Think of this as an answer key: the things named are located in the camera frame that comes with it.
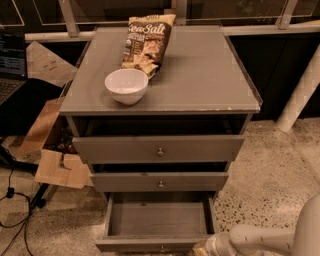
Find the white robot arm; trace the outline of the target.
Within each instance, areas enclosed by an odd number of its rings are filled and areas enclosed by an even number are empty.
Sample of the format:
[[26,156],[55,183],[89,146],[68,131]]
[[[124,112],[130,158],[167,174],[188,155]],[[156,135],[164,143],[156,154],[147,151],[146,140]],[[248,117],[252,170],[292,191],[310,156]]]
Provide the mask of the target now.
[[305,203],[294,230],[237,224],[193,247],[195,256],[264,256],[265,251],[320,256],[320,194]]

